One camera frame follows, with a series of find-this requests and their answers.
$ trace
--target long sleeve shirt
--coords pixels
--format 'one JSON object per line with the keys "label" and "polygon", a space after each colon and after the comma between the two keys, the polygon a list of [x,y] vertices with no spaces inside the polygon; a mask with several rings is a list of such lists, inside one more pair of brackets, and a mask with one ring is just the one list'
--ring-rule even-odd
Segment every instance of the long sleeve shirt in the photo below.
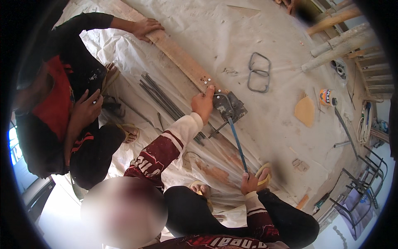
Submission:
{"label": "long sleeve shirt", "polygon": [[[164,191],[161,173],[184,151],[187,144],[202,130],[201,117],[193,112],[172,124],[164,133],[145,147],[139,156],[131,161],[130,167],[124,176],[147,179]],[[230,235],[191,235],[187,237],[170,239],[145,247],[145,249],[158,248],[274,248],[287,249],[280,240],[278,229],[272,224],[264,205],[258,200],[256,191],[245,195],[247,211],[247,224],[251,236],[240,238]]]}

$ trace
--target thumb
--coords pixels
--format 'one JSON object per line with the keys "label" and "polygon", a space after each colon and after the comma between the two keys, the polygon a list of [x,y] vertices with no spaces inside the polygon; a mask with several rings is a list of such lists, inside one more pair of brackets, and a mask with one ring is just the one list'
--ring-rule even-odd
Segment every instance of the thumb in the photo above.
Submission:
{"label": "thumb", "polygon": [[83,93],[83,95],[80,97],[80,99],[76,102],[76,104],[81,104],[83,101],[87,99],[88,96],[88,89]]}
{"label": "thumb", "polygon": [[243,173],[242,183],[247,182],[249,180],[249,174],[247,172]]}
{"label": "thumb", "polygon": [[206,91],[206,98],[213,99],[214,90],[215,90],[214,85],[210,85],[210,86],[207,88],[207,91]]}

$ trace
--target hand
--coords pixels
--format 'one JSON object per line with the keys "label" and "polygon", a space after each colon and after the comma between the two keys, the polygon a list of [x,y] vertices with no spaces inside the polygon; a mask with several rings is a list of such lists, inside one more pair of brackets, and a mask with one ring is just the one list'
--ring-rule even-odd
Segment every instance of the hand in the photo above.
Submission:
{"label": "hand", "polygon": [[132,33],[141,41],[150,42],[150,39],[145,35],[157,29],[164,30],[164,27],[160,24],[160,22],[153,18],[145,18],[141,21],[133,22],[132,28],[127,31]]}
{"label": "hand", "polygon": [[210,85],[207,88],[206,95],[199,93],[192,98],[192,111],[199,114],[202,118],[203,125],[209,122],[210,113],[213,111],[213,95],[214,85]]}
{"label": "hand", "polygon": [[84,92],[78,102],[75,103],[72,115],[70,116],[69,126],[72,129],[78,130],[79,133],[85,127],[94,122],[101,113],[103,97],[100,95],[100,90],[96,90],[96,92],[86,100],[87,96],[88,89]]}
{"label": "hand", "polygon": [[242,185],[240,187],[240,191],[242,192],[243,195],[247,195],[252,191],[256,191],[257,183],[258,179],[254,174],[245,172],[243,173],[242,176]]}

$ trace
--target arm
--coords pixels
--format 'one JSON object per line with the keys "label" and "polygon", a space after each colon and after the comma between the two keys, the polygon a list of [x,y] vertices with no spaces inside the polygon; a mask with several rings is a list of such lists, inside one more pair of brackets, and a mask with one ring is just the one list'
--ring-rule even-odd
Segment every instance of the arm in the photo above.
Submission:
{"label": "arm", "polygon": [[164,185],[161,173],[177,159],[187,144],[202,130],[213,110],[214,86],[209,86],[206,96],[199,94],[192,99],[192,113],[172,124],[164,133],[145,147],[133,159],[124,176],[139,177],[153,183],[161,192]]}
{"label": "arm", "polygon": [[264,243],[281,241],[278,229],[273,225],[264,205],[258,200],[257,182],[254,174],[244,173],[241,192],[245,195],[247,224],[250,233],[252,237]]}

